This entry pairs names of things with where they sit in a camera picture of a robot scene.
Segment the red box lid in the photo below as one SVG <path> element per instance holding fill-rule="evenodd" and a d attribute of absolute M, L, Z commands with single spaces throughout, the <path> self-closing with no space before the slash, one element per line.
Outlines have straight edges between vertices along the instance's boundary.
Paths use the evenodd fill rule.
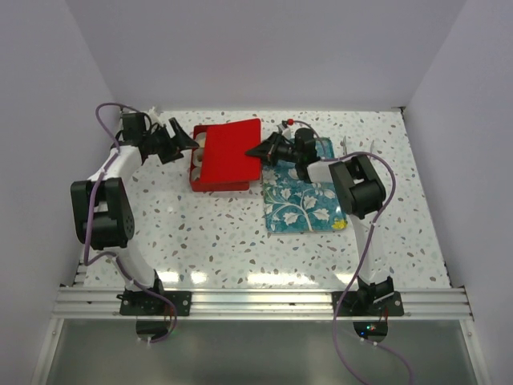
<path fill-rule="evenodd" d="M 200 183 L 236 184 L 253 182 L 261 177 L 261 161 L 247 151 L 261 143 L 258 118 L 227 124 L 209 125 L 206 129 Z"/>

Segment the metal tweezers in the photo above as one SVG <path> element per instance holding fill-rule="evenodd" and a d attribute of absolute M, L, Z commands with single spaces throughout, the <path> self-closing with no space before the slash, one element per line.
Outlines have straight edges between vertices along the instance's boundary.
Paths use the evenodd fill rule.
<path fill-rule="evenodd" d="M 374 153 L 374 145 L 375 145 L 375 140 L 371 140 L 369 148 L 367 150 L 359 149 L 359 152 L 368 152 L 368 153 L 373 154 Z M 342 146 L 343 155 L 347 156 L 349 154 L 348 136 L 344 136 L 343 137 L 343 140 L 341 142 L 341 146 Z"/>

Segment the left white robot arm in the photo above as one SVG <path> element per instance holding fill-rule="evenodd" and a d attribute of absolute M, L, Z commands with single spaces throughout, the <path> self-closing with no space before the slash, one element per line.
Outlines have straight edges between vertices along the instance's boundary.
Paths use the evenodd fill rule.
<path fill-rule="evenodd" d="M 142 256 L 134 240 L 135 218 L 125 184 L 151 156 L 162 164 L 183 158 L 198 143 L 176 118 L 163 123 L 152 112 L 120 105 L 117 131 L 108 131 L 112 146 L 99 170 L 71 184 L 75 232 L 83 244 L 83 263 L 111 260 L 123 278 L 122 299 L 138 304 L 146 313 L 161 313 L 167 304 L 156 270 Z"/>

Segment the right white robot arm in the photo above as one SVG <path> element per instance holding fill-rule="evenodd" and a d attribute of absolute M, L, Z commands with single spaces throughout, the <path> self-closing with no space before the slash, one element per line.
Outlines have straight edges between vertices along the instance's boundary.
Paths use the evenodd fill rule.
<path fill-rule="evenodd" d="M 341 158 L 323 158 L 317 152 L 321 138 L 310 127 L 299 128 L 294 138 L 274 132 L 246 152 L 275 167 L 294 165 L 297 177 L 307 184 L 331 183 L 342 212 L 354 231 L 359 262 L 345 291 L 364 314 L 376 314 L 394 294 L 393 278 L 386 272 L 378 220 L 394 197 L 397 181 L 392 168 L 370 152 L 353 152 Z"/>

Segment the red chocolate box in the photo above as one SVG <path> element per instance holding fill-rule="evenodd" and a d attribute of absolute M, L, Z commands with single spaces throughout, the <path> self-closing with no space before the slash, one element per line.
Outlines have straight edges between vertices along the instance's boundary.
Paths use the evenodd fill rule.
<path fill-rule="evenodd" d="M 197 136 L 205 136 L 206 137 L 206 129 L 209 125 L 197 125 L 194 127 L 193 130 L 193 139 Z M 190 171 L 189 171 L 189 183 L 191 185 L 191 188 L 194 192 L 220 192 L 220 191 L 244 191 L 249 189 L 249 183 L 250 182 L 242 182 L 242 183 L 236 183 L 236 184 L 214 184 L 214 185 L 206 185 L 201 184 L 200 180 L 198 181 L 191 181 L 191 171 L 197 168 L 192 163 L 192 155 L 191 155 L 191 161 L 190 161 Z"/>

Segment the white paper cup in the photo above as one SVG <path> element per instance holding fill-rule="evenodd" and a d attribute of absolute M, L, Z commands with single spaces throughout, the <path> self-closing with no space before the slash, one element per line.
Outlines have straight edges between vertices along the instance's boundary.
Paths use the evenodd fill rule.
<path fill-rule="evenodd" d="M 202 171 L 201 167 L 194 168 L 191 171 L 191 181 L 198 181 L 201 176 L 201 171 Z"/>
<path fill-rule="evenodd" d="M 206 137 L 205 136 L 197 136 L 195 138 L 195 141 L 198 143 L 200 148 L 204 148 L 205 143 L 206 143 Z"/>
<path fill-rule="evenodd" d="M 204 158 L 204 150 L 202 148 L 195 150 L 192 153 L 192 163 L 195 167 L 201 167 Z"/>

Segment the teal floral tray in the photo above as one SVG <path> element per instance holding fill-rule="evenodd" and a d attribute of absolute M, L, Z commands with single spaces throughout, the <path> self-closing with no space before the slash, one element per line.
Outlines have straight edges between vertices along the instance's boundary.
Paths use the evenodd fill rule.
<path fill-rule="evenodd" d="M 331 183 L 307 184 L 294 164 L 280 161 L 262 169 L 265 224 L 270 233 L 319 233 L 348 226 Z"/>

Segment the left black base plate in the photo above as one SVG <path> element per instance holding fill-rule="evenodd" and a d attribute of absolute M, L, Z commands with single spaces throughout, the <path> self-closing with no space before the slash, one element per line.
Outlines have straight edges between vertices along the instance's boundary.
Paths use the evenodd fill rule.
<path fill-rule="evenodd" d="M 165 291 L 161 294 L 166 300 L 158 299 L 143 291 L 131 292 L 125 290 L 116 296 L 121 301 L 119 313 L 122 316 L 164 316 L 170 315 L 172 308 L 168 302 L 175 306 L 173 311 L 177 316 L 189 316 L 192 304 L 190 291 Z"/>

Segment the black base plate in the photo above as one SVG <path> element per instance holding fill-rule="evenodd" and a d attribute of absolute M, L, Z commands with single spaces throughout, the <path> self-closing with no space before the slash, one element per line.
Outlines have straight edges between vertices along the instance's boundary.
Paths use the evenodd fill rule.
<path fill-rule="evenodd" d="M 116 296 L 121 301 L 119 313 L 122 316 L 164 316 L 170 315 L 172 308 L 168 302 L 175 306 L 173 311 L 177 316 L 189 316 L 192 304 L 190 291 L 165 291 L 161 294 L 166 300 L 158 299 L 143 291 L 131 292 L 125 290 Z"/>
<path fill-rule="evenodd" d="M 341 302 L 339 310 L 336 310 L 342 291 L 331 293 L 332 307 L 338 317 L 379 317 L 388 316 L 401 317 L 405 314 L 402 304 L 402 297 L 398 291 L 394 291 L 390 296 L 364 305 L 357 299 L 356 291 L 349 291 Z"/>

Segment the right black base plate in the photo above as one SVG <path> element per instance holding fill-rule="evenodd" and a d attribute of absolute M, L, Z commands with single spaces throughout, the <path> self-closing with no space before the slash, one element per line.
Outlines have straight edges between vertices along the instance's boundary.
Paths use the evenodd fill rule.
<path fill-rule="evenodd" d="M 338 317 L 379 317 L 388 316 L 401 317 L 405 314 L 402 304 L 402 297 L 398 291 L 394 291 L 390 296 L 364 305 L 357 299 L 356 291 L 349 291 L 341 302 L 339 310 L 336 310 L 342 291 L 331 293 L 332 307 Z"/>

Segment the aluminium mounting rail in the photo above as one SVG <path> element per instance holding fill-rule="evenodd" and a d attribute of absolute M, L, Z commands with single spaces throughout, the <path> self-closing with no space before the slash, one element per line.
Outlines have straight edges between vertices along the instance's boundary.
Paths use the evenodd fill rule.
<path fill-rule="evenodd" d="M 71 287 L 59 290 L 51 315 L 60 319 L 121 319 L 117 288 Z M 329 290 L 192 289 L 177 304 L 189 321 L 329 321 L 336 299 Z M 466 321 L 474 315 L 463 289 L 401 289 L 366 312 L 344 310 L 349 320 Z"/>

